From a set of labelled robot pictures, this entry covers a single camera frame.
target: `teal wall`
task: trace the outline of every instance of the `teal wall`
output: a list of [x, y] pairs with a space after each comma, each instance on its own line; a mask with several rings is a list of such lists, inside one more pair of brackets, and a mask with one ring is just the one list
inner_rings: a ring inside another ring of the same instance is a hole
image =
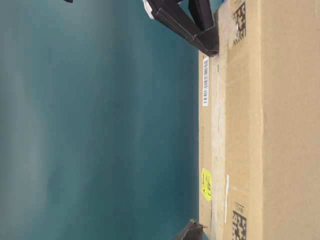
[[197, 51], [140, 0], [0, 0], [0, 239], [198, 218]]

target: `yellow label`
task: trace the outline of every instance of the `yellow label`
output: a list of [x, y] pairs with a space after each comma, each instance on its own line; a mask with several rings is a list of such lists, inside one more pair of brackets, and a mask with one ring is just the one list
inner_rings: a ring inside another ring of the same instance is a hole
[[202, 168], [202, 188], [201, 191], [207, 201], [211, 201], [212, 199], [212, 177], [211, 173]]

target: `black plastic bracket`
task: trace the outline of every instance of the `black plastic bracket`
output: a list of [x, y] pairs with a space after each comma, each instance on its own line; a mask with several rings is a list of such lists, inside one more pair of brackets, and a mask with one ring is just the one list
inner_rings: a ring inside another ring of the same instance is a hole
[[217, 12], [212, 14], [209, 0], [189, 0], [193, 20], [179, 6], [182, 0], [147, 0], [152, 16], [208, 56], [219, 53]]

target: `qr code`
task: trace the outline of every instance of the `qr code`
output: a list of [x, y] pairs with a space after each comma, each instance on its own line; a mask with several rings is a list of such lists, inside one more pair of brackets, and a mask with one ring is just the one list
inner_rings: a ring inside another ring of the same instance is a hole
[[247, 219], [233, 211], [232, 216], [232, 240], [247, 239]]
[[233, 19], [237, 27], [236, 39], [233, 41], [234, 45], [238, 44], [246, 36], [246, 2], [235, 11]]

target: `barcode label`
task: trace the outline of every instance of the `barcode label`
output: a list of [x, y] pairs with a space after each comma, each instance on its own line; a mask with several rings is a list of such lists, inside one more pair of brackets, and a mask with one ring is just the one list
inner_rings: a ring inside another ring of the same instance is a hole
[[203, 88], [202, 88], [202, 106], [208, 107], [209, 103], [209, 57], [203, 59]]

